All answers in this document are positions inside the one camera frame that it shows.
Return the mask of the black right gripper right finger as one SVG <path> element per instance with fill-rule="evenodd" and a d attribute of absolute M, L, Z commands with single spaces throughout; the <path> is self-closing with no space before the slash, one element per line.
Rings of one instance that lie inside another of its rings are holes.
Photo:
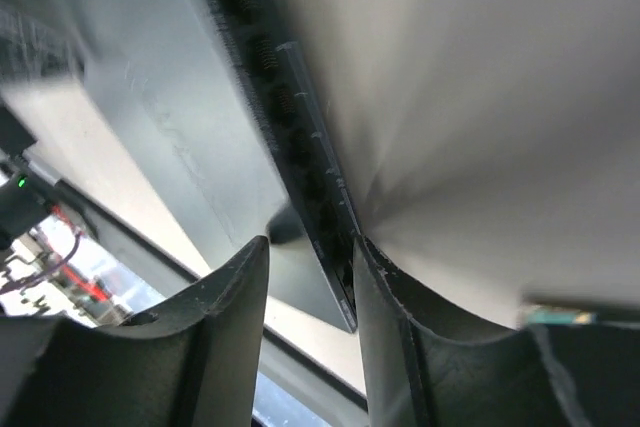
<path fill-rule="evenodd" d="M 375 426 L 635 426 L 639 316 L 543 303 L 510 329 L 354 250 L 368 413 Z"/>

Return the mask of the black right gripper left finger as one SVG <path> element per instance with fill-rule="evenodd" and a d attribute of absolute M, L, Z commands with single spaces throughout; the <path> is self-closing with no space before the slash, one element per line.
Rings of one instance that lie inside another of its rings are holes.
<path fill-rule="evenodd" d="M 247 426 L 269 277 L 257 236 L 222 267 L 118 326 L 1 321 L 5 426 Z"/>

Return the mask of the black network switch plain top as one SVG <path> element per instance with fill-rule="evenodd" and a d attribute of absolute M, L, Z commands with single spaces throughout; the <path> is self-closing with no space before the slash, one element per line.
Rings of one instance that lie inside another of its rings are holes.
<path fill-rule="evenodd" d="M 352 333 L 352 231 L 278 0 L 1 0 L 1 95 L 58 173 L 202 275 L 271 242 L 271 297 Z"/>

